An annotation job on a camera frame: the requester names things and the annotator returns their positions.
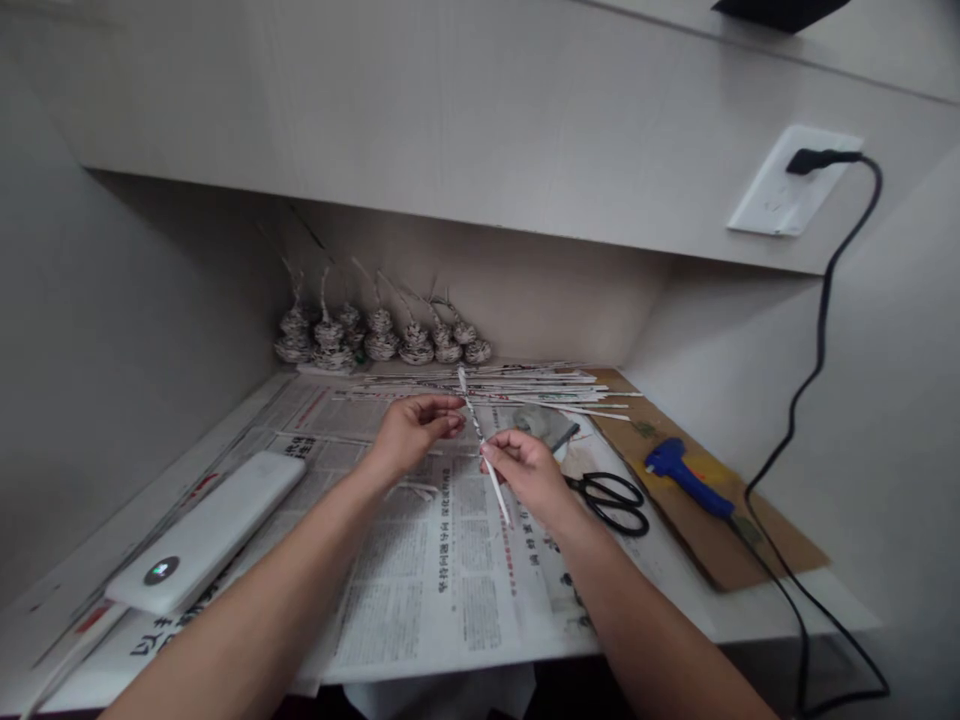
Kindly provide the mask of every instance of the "person's left hand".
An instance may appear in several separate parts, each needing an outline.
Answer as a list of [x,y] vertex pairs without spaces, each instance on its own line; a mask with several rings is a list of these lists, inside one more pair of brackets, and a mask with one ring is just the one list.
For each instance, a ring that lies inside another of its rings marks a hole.
[[464,418],[457,408],[464,404],[463,398],[453,395],[414,395],[394,400],[380,422],[364,464],[396,482],[423,460],[434,442],[460,434]]

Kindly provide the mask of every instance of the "blue glue gun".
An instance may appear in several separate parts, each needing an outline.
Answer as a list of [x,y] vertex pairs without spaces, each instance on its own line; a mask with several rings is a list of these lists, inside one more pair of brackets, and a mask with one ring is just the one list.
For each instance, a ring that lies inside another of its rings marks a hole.
[[683,454],[686,451],[683,440],[680,438],[665,440],[647,455],[647,472],[672,478],[708,513],[721,520],[729,520],[733,516],[734,504],[718,495],[690,471],[683,462]]

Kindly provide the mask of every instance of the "electrical outlet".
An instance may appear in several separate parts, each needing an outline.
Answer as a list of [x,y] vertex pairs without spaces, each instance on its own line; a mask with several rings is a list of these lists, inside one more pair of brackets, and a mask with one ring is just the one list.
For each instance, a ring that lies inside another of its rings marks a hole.
[[791,125],[767,155],[727,227],[765,235],[800,235],[843,175],[847,163],[801,176],[787,174],[790,159],[801,148],[852,151],[862,145],[862,138]]

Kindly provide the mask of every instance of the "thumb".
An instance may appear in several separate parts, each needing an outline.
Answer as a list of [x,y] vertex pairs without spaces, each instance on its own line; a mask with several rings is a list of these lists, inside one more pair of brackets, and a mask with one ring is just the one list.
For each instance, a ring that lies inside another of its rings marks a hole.
[[517,477],[522,470],[520,463],[495,445],[484,443],[480,446],[480,452],[505,479]]
[[442,415],[434,420],[431,420],[426,425],[424,429],[429,433],[431,442],[434,440],[439,440],[448,432],[453,430],[457,426],[457,421],[447,415]]

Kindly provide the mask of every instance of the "black scissors handle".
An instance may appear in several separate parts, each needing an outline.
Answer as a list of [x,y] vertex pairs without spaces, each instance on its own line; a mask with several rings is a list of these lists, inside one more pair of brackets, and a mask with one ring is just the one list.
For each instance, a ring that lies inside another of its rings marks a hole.
[[[574,480],[564,475],[564,478],[573,490],[580,493],[583,501],[607,526],[613,528],[622,535],[629,537],[643,537],[650,531],[650,522],[646,516],[640,512],[644,497],[640,488],[629,480],[625,480],[619,475],[605,472],[584,473],[582,480]],[[597,482],[598,479],[611,480],[625,490],[629,491],[629,496],[621,494],[613,488]],[[614,517],[607,514],[604,508],[612,508],[633,516],[637,521],[636,526],[623,525]]]

